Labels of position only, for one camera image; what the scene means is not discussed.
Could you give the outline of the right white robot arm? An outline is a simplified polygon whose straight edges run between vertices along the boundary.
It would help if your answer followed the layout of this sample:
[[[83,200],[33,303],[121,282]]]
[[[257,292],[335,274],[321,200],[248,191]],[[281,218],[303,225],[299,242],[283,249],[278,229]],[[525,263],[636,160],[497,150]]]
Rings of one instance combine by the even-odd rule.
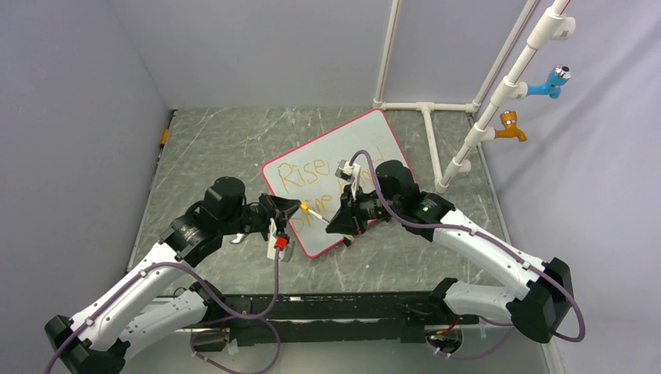
[[[562,336],[558,328],[576,306],[571,270],[563,260],[544,261],[490,234],[450,201],[422,191],[400,161],[386,161],[372,170],[372,192],[363,191],[360,172],[357,163],[338,165],[336,176],[348,184],[327,233],[362,235],[369,221],[392,219],[409,233],[464,256],[500,282],[483,286],[443,279],[429,295],[434,320],[449,323],[457,316],[478,316],[513,326],[541,344]]]

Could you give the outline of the red-framed whiteboard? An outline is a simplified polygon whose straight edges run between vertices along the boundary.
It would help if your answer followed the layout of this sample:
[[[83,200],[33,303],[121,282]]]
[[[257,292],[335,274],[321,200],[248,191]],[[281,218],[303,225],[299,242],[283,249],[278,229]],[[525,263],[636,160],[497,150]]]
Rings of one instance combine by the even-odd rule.
[[[367,150],[375,166],[399,160],[409,166],[387,116],[374,109],[266,162],[262,175],[273,195],[298,199],[330,220],[340,207],[344,182],[335,176],[341,160]],[[296,244],[315,258],[341,244],[343,236],[327,234],[326,225],[308,211],[298,210],[289,220]]]

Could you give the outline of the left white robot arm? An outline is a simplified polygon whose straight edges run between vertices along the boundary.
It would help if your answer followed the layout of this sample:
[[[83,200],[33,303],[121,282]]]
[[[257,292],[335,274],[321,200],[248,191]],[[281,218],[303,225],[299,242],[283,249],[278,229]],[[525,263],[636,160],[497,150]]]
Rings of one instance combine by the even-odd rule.
[[[288,221],[300,206],[297,199],[268,194],[250,203],[240,179],[218,178],[109,291],[74,316],[47,322],[54,354],[45,372],[61,362],[73,373],[118,373],[137,353],[180,328],[264,320],[264,312],[233,309],[195,269],[226,236],[253,233],[262,236],[268,257],[279,264],[290,242]]]

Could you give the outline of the white whiteboard marker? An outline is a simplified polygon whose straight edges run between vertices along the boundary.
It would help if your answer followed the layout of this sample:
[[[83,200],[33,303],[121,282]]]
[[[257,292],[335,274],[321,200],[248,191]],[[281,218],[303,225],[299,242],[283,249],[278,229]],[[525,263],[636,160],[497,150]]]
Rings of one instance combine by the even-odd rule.
[[[330,221],[327,218],[323,217],[321,214],[317,213],[316,211],[308,210],[308,212],[312,216],[314,216],[317,220],[322,221],[324,224],[329,224],[330,223]]]

